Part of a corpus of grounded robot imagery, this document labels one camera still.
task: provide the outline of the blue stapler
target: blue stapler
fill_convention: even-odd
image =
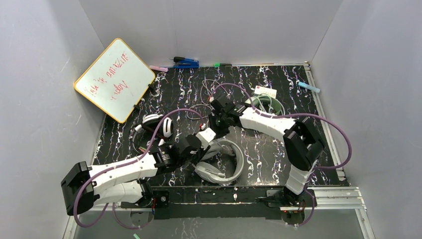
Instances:
[[[199,61],[188,59],[185,57],[175,56],[173,61],[176,62],[174,64],[174,68],[176,69],[185,69],[185,68],[199,68]]]

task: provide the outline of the light blue marker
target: light blue marker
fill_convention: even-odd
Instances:
[[[299,83],[298,83],[298,85],[299,85],[300,87],[306,88],[306,89],[311,90],[311,91],[315,91],[315,92],[317,92],[317,93],[319,93],[319,92],[321,91],[321,90],[320,90],[320,89],[318,89],[317,87],[310,86],[310,85],[308,85],[308,84],[306,84],[306,83],[303,83],[303,82],[299,82]]]

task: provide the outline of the table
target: table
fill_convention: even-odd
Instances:
[[[128,120],[117,123],[106,116],[104,126],[98,141],[94,164],[107,164],[136,156],[131,149],[129,135],[142,117],[147,114],[166,114],[178,108],[189,108],[200,104],[200,88],[204,78],[216,80],[220,83],[235,83],[243,86],[249,94],[253,88],[263,86],[277,90],[277,99],[284,105],[288,113],[318,114],[316,103],[311,91],[299,88],[299,81],[308,83],[303,65],[286,66],[237,66],[237,67],[200,67],[198,69],[174,69],[167,73],[157,72],[154,81],[156,91],[146,93],[139,103],[140,110],[134,111]],[[226,87],[231,99],[246,100],[240,89]],[[210,110],[197,108],[203,116]],[[198,131],[200,122],[186,118],[186,113],[171,117],[175,121],[176,140]],[[324,135],[322,125],[315,121],[320,133]],[[146,142],[150,134],[142,136]],[[284,145],[274,138],[253,131],[232,128],[227,138],[235,141],[244,149],[245,168],[241,176],[231,186],[265,186],[284,185],[290,171],[290,163],[285,158]],[[234,171],[231,161],[219,159],[216,166],[223,172]],[[319,159],[322,166],[333,166],[333,159],[327,148]],[[172,173],[157,175],[149,180],[151,186],[212,186],[215,184],[202,180],[191,165],[185,165]],[[311,178],[311,185],[347,185],[347,181],[339,181],[335,170],[315,171]]]

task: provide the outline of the white wall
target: white wall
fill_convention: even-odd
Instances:
[[[0,0],[2,238],[61,238],[60,181],[91,161],[101,110],[73,82],[104,50],[77,0]]]
[[[104,46],[122,38],[147,64],[302,63],[342,0],[80,0]]]
[[[328,117],[351,138],[346,176],[382,239],[422,234],[421,9],[420,0],[345,0],[312,61]]]

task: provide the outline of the marker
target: marker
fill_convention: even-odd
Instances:
[[[320,89],[318,89],[317,87],[310,86],[310,85],[308,85],[308,84],[306,84],[306,83],[303,83],[303,82],[299,82],[299,83],[298,83],[298,85],[299,85],[300,87],[306,88],[306,89],[311,90],[311,91],[315,91],[315,92],[317,92],[317,93],[319,93],[319,92],[321,91],[321,90],[320,90]]]
[[[167,69],[165,67],[158,67],[158,66],[149,66],[149,69],[156,70],[156,71],[163,71],[163,72],[168,72],[169,71],[169,69]]]
[[[214,64],[215,67],[220,67],[220,66],[231,66],[231,64],[225,64],[225,63],[215,63]]]

